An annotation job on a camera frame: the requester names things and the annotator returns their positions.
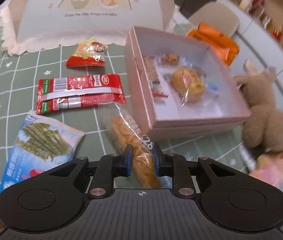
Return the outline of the brown biscuit packet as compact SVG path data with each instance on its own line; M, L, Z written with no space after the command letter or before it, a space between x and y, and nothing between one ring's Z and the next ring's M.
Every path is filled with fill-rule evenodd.
M153 91L158 90L160 85L160 79L158 77L155 61L153 56L143 55L143 60L145 64L146 74L148 78L148 83Z

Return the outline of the white mesh food cover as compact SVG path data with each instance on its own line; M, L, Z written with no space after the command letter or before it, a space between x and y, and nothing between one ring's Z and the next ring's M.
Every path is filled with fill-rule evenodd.
M134 26L166 31L174 0L10 0L1 13L9 55L96 39L123 45Z

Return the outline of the red snack packet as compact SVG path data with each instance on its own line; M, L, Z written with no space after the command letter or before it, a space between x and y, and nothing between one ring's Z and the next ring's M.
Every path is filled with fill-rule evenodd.
M116 74L60 77L39 80L36 113L126 103L120 76Z

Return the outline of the round yellow pastry packet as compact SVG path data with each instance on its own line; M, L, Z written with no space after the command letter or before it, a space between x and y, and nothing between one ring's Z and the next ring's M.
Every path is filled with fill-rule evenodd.
M206 90L203 79L189 68L179 68L173 72L170 83L183 104L198 101Z

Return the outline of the long bread stick packet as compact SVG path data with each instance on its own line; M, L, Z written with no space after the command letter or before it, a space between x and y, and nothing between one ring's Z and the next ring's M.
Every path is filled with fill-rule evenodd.
M99 114L107 129L107 136L120 153L128 145L133 147L132 171L139 185L151 189L161 188L152 156L154 143L143 133L126 106L118 102L104 103L99 105Z

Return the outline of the orange bag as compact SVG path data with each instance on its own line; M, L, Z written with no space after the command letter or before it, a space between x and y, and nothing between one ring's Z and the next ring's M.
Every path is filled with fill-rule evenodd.
M204 22L201 22L197 28L192 28L186 36L187 38L194 38L212 46L216 55L227 67L232 64L240 52L240 48L236 42L223 32Z

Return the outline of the small nut snack packet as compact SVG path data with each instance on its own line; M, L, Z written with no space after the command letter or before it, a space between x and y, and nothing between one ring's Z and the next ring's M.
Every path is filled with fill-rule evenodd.
M179 56L176 54L163 54L159 62L161 64L177 65L179 63Z

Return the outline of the white ball candy bag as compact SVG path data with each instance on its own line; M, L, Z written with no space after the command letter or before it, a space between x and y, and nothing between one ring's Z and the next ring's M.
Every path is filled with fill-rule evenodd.
M66 67L104 67L107 49L107 45L97 40L81 42L67 60Z

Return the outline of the blue seaweed snack bag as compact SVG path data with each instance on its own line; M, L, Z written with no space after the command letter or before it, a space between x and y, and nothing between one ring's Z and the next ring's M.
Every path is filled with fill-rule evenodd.
M0 192L73 159L84 132L29 111L8 155Z

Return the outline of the brown plush bear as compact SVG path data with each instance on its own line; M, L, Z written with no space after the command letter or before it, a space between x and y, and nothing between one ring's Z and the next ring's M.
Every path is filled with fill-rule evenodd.
M273 83L276 69L260 72L253 61L243 65L246 74L235 75L251 116L244 122L242 137L247 148L263 148L266 152L283 152L283 112L276 107Z

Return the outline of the beige dining chair right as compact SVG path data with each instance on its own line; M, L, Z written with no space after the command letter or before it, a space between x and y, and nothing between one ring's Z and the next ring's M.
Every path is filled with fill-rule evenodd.
M232 37L237 31L240 20L228 7L218 2L209 2L188 18L194 26L206 23Z

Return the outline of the green grid tablecloth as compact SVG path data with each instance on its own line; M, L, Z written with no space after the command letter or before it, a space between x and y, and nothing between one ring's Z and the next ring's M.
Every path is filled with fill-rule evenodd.
M0 192L72 160L128 158L123 189L170 188L160 157L211 160L248 172L237 128L246 114L203 44L133 27L117 50L101 38L9 56L0 24Z

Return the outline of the pink plush toy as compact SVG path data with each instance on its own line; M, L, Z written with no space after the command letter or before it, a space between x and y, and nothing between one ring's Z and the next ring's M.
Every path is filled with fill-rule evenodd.
M260 155L256 161L256 168L249 175L279 188L283 183L283 152Z

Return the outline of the pink cardboard box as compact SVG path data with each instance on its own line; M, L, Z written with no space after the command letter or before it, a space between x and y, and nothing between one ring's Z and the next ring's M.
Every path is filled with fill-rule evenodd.
M222 133L250 117L236 82L204 42L134 27L125 63L133 116L153 140Z

